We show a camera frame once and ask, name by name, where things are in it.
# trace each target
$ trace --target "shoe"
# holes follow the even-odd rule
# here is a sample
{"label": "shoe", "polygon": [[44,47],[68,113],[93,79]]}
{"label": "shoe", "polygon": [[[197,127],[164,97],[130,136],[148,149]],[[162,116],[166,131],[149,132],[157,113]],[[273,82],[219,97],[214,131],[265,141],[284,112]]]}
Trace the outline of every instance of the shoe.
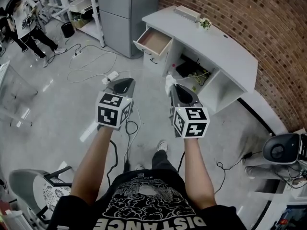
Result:
{"label": "shoe", "polygon": [[135,171],[139,171],[139,170],[145,170],[145,167],[141,164],[137,164],[134,168]]}
{"label": "shoe", "polygon": [[166,140],[160,140],[157,146],[157,150],[164,150],[165,152],[167,152],[168,150],[168,143],[166,142]]}
{"label": "shoe", "polygon": [[57,55],[57,54],[62,54],[66,51],[65,48],[61,48],[58,46],[58,48],[54,51],[54,53]]}
{"label": "shoe", "polygon": [[248,174],[248,172],[247,172],[248,167],[249,167],[249,166],[247,166],[247,167],[244,168],[244,172],[246,173],[246,175],[248,176],[249,179],[254,180],[255,177],[254,177],[254,176],[250,176],[250,175]]}
{"label": "shoe", "polygon": [[48,60],[47,60],[47,56],[45,56],[44,58],[43,58],[43,67],[46,67],[46,66],[48,66]]}

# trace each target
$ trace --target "gray chair back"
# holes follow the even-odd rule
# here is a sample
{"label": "gray chair back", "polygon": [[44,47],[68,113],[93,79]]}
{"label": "gray chair back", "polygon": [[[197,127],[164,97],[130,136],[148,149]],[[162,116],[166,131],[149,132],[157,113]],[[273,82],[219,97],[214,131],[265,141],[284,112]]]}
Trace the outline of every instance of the gray chair back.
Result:
{"label": "gray chair back", "polygon": [[46,173],[42,170],[15,170],[9,176],[12,191],[25,201],[35,214],[40,212],[41,208],[37,205],[34,197],[33,182],[37,176],[44,177]]}

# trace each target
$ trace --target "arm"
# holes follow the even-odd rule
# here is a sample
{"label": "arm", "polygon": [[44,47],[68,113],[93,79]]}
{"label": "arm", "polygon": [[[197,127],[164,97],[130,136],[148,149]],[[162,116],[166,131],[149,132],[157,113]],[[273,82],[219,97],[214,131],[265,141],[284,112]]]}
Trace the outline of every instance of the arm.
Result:
{"label": "arm", "polygon": [[12,32],[15,32],[16,29],[15,29],[15,26],[13,25],[11,19],[8,19],[8,24],[9,24],[10,30],[11,30]]}
{"label": "arm", "polygon": [[28,2],[28,4],[30,5],[30,7],[32,8],[32,10],[30,11],[30,13],[34,13],[37,10],[37,5],[33,0],[26,0]]}
{"label": "arm", "polygon": [[71,195],[93,204],[104,176],[106,154],[113,129],[102,127],[83,158],[72,182]]}
{"label": "arm", "polygon": [[197,139],[184,139],[186,154],[186,191],[189,199],[199,208],[216,205],[211,179],[202,159]]}
{"label": "arm", "polygon": [[33,7],[32,10],[30,11],[30,13],[34,13],[37,10],[37,6]]}

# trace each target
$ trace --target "white box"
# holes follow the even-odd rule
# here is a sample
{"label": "white box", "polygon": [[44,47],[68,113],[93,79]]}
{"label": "white box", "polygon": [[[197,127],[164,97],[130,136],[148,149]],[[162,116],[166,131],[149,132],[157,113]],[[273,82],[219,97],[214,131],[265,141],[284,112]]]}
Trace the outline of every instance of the white box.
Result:
{"label": "white box", "polygon": [[173,126],[182,138],[204,137],[210,123],[205,107],[176,107]]}
{"label": "white box", "polygon": [[69,4],[69,10],[72,12],[79,13],[82,9],[85,9],[91,4],[91,0],[75,0]]}
{"label": "white box", "polygon": [[193,21],[194,23],[196,21],[198,21],[201,17],[201,14],[196,12],[196,11],[193,11],[191,9],[188,9],[186,8],[185,6],[178,6],[175,8],[175,13],[176,14],[179,14],[180,16],[190,20],[190,21]]}
{"label": "white box", "polygon": [[104,126],[119,128],[129,117],[131,107],[131,98],[99,92],[96,100],[96,122]]}

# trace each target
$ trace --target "power strip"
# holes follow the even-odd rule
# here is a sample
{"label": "power strip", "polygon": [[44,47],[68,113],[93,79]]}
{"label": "power strip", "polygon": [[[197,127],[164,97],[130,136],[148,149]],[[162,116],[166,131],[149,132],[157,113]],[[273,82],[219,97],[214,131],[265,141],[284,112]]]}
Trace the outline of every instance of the power strip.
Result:
{"label": "power strip", "polygon": [[105,85],[109,84],[109,81],[113,81],[115,78],[117,78],[119,74],[116,71],[111,72],[107,78],[102,79],[102,83]]}
{"label": "power strip", "polygon": [[82,53],[83,53],[82,51],[77,51],[77,52],[76,52],[77,55],[73,55],[72,58],[74,59],[75,57],[79,56],[79,55],[82,54]]}

